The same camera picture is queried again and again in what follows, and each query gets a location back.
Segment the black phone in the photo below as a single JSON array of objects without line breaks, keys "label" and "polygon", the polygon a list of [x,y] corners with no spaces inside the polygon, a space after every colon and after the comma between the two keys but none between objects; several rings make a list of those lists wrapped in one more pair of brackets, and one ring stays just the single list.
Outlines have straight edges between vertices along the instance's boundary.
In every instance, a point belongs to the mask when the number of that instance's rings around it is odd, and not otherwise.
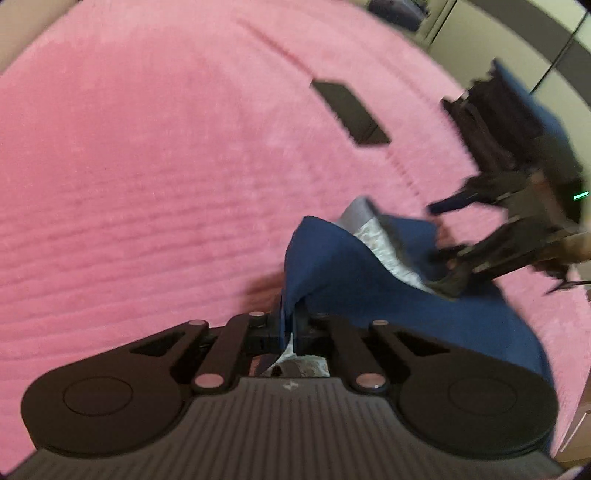
[{"label": "black phone", "polygon": [[365,104],[344,83],[312,80],[311,87],[337,116],[356,145],[389,145],[391,138]]}]

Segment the pink fuzzy bed blanket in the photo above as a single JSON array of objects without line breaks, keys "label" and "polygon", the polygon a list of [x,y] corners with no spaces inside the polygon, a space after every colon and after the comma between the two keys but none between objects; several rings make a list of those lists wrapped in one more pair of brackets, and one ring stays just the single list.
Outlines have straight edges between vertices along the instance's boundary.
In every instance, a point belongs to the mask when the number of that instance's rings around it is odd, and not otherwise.
[{"label": "pink fuzzy bed blanket", "polygon": [[[344,83],[391,138],[356,145],[312,80]],[[554,458],[590,367],[581,286],[495,280],[544,379],[385,319],[356,327],[388,378],[252,359],[191,380],[218,329],[283,296],[305,217],[360,197],[477,243],[503,210],[432,216],[479,169],[441,105],[462,88],[342,1],[84,1],[1,77],[5,479],[586,479]]]}]

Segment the navy blue shirt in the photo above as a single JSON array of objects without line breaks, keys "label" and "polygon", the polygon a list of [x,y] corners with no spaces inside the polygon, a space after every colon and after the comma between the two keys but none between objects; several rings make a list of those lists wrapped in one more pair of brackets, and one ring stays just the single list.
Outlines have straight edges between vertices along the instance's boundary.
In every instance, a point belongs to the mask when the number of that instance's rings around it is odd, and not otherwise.
[{"label": "navy blue shirt", "polygon": [[[487,79],[473,84],[492,78],[527,91],[499,60],[493,61]],[[506,303],[496,279],[458,298],[431,287],[446,274],[429,260],[440,249],[436,236],[431,221],[384,214],[366,197],[350,203],[335,222],[305,217],[284,260],[283,318],[290,318],[304,300],[311,313],[339,315],[359,328],[390,320],[550,379],[540,341]]]}]

